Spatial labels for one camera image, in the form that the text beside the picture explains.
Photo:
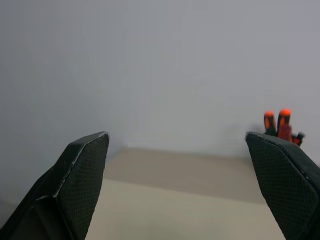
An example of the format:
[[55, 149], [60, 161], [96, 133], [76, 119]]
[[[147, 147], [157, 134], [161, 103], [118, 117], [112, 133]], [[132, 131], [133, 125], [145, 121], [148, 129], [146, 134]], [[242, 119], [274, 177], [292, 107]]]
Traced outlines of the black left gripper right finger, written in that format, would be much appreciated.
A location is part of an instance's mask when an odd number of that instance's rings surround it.
[[286, 240], [320, 240], [320, 167], [294, 143], [248, 131], [255, 175]]

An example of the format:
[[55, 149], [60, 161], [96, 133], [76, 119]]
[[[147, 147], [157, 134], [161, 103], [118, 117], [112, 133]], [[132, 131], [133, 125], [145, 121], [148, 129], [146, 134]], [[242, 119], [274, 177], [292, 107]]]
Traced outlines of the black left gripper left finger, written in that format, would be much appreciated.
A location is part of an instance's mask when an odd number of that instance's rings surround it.
[[109, 142], [102, 131], [69, 143], [0, 229], [0, 240], [85, 240]]

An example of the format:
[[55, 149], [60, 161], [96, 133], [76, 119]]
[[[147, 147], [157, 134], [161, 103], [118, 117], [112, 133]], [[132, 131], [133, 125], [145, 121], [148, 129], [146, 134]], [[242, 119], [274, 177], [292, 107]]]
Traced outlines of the small orange black screwdriver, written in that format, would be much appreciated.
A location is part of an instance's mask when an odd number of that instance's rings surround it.
[[305, 134], [303, 132], [299, 132], [298, 134], [292, 135], [292, 142], [300, 147], [303, 143], [304, 138]]

